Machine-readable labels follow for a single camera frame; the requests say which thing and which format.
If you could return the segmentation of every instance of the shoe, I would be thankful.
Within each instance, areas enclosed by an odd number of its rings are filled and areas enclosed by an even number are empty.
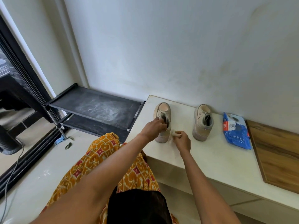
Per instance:
[[[204,142],[209,136],[214,125],[211,110],[207,105],[200,105],[194,112],[195,125],[192,135],[198,140]]]
[[[158,104],[154,111],[154,119],[159,117],[164,119],[164,122],[167,124],[167,130],[159,133],[159,136],[155,140],[159,143],[166,143],[169,139],[170,130],[171,130],[171,111],[169,104],[162,102]]]

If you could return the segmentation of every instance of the blue wipes package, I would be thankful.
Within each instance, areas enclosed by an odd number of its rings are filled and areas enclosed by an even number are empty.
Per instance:
[[[251,149],[249,133],[243,117],[223,113],[223,133],[228,143]]]

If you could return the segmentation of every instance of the white tabletop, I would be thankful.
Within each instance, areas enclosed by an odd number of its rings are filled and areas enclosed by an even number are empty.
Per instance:
[[[185,131],[191,139],[191,154],[210,179],[299,210],[299,194],[263,182],[256,157],[226,142],[222,131],[222,115],[214,114],[214,126],[208,139],[199,142],[192,137],[194,107],[150,95],[140,112],[126,142],[132,140],[149,121],[157,104],[167,102],[171,108],[172,130]],[[152,141],[144,148],[147,156],[185,168],[172,139],[165,144]]]

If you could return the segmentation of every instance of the person's left hand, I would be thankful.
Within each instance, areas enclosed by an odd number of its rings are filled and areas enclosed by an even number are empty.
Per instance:
[[[145,127],[140,132],[140,135],[145,136],[148,142],[151,142],[156,137],[158,137],[159,133],[165,131],[166,129],[167,124],[165,124],[163,119],[159,119],[159,117],[157,117],[153,121],[145,125]]]

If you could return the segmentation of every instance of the orange patterned fabric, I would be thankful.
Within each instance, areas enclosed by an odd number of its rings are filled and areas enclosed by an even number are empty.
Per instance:
[[[62,178],[43,211],[74,187],[82,176],[90,173],[96,166],[121,147],[122,145],[119,143],[118,136],[114,133],[107,133],[94,140],[86,154]],[[159,185],[141,153],[137,156],[125,176],[119,181],[117,193],[130,189],[160,191]],[[108,202],[103,208],[96,224],[106,224],[107,214]],[[172,214],[171,219],[173,224],[178,224],[178,220]]]

